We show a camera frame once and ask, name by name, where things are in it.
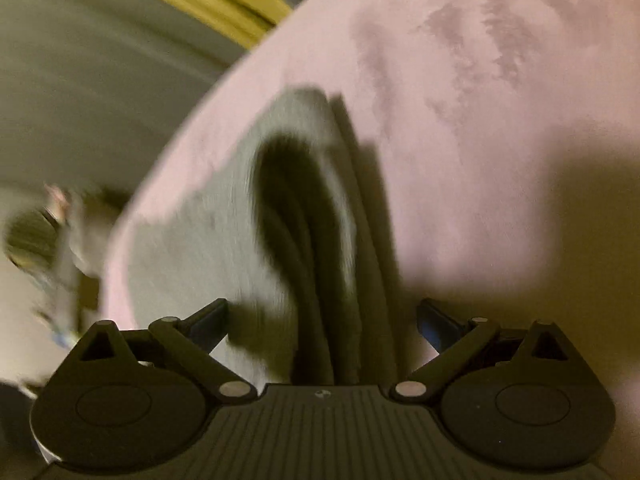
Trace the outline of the grey sweatpants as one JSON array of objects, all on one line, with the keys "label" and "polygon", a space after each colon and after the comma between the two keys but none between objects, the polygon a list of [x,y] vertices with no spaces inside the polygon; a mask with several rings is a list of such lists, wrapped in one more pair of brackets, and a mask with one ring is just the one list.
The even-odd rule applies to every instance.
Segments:
[{"label": "grey sweatpants", "polygon": [[126,271],[140,326],[227,300],[214,357],[257,388],[397,378],[368,220],[319,90],[280,94],[177,211],[138,221]]}]

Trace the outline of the pink fleece bed blanket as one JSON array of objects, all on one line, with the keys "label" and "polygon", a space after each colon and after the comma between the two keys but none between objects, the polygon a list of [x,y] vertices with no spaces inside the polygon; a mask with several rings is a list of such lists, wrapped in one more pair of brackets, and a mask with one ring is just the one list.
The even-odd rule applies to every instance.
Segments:
[{"label": "pink fleece bed blanket", "polygon": [[396,312],[550,318],[639,474],[639,0],[306,0],[202,99],[120,220],[103,307],[134,324],[130,232],[174,211],[282,89],[334,96]]}]

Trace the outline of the grey curtain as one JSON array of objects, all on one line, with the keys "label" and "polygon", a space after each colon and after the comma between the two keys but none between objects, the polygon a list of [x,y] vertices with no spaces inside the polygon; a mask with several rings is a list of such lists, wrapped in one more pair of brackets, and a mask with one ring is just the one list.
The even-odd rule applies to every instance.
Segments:
[{"label": "grey curtain", "polygon": [[162,0],[1,0],[2,182],[135,188],[246,51]]}]

